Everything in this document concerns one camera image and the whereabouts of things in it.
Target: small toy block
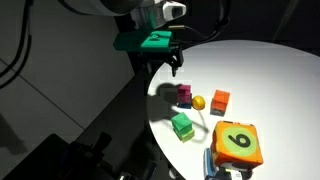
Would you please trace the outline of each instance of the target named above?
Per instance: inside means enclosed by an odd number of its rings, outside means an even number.
[[[214,97],[211,101],[211,115],[224,116],[228,102],[229,102],[230,93],[225,91],[216,90]]]
[[[192,107],[192,103],[179,103],[178,104],[178,108],[182,108],[182,109],[191,109]]]
[[[171,118],[172,126],[179,136],[183,136],[192,130],[192,122],[185,113],[180,113]]]
[[[255,126],[219,121],[212,135],[212,159],[216,166],[250,171],[263,164]]]
[[[181,85],[178,87],[177,94],[189,95],[191,93],[191,86],[190,85]]]
[[[176,135],[178,136],[180,141],[182,141],[183,143],[189,141],[190,139],[192,139],[194,137],[194,129],[191,129],[191,131],[189,131],[188,133],[186,133],[182,136],[180,136],[175,129],[174,129],[174,132],[176,133]]]
[[[191,103],[190,95],[178,95],[178,103]]]

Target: white round table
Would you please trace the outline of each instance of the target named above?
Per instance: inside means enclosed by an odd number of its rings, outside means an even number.
[[[148,90],[148,117],[161,150],[187,180],[204,179],[203,154],[219,120],[256,126],[264,164],[252,180],[319,179],[320,58],[293,48],[255,41],[217,41],[187,49],[176,77],[164,64]],[[176,107],[179,84],[191,85],[206,108]],[[231,93],[224,117],[210,115],[215,91]],[[186,143],[171,117],[185,112],[195,137]]]

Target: green cube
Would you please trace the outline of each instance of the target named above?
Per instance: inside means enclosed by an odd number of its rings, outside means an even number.
[[[183,136],[192,130],[192,122],[185,113],[180,113],[171,118],[172,126],[179,136]]]
[[[187,142],[188,140],[190,140],[194,137],[194,130],[193,129],[191,129],[191,131],[189,131],[187,134],[184,134],[183,136],[179,136],[175,129],[174,129],[174,132],[179,137],[180,141],[182,141],[183,143]]]

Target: orange block with number 6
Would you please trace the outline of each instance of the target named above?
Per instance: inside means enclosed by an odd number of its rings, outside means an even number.
[[[250,171],[263,164],[255,126],[219,121],[213,132],[212,159],[217,166]]]

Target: number 6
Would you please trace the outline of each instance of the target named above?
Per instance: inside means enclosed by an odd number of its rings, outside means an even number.
[[[243,148],[247,148],[251,145],[250,139],[248,138],[248,136],[244,135],[244,134],[238,134],[236,136],[236,139],[234,137],[232,137],[231,135],[228,136],[228,138],[234,142],[236,145],[243,147]]]

